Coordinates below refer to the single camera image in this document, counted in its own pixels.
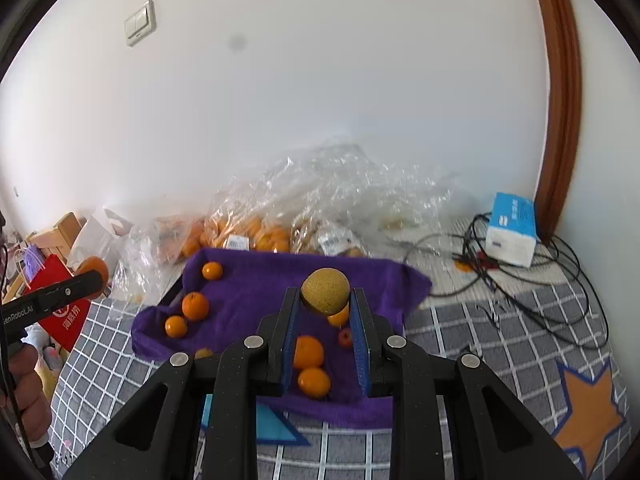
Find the person's left hand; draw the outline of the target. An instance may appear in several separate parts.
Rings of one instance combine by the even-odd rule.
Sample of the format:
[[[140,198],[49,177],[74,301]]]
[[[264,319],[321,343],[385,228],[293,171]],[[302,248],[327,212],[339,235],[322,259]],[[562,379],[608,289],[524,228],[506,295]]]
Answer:
[[[21,415],[27,441],[38,444],[47,437],[52,415],[43,392],[40,376],[35,371],[38,352],[31,344],[21,344],[9,358],[9,373],[14,379],[17,411]]]

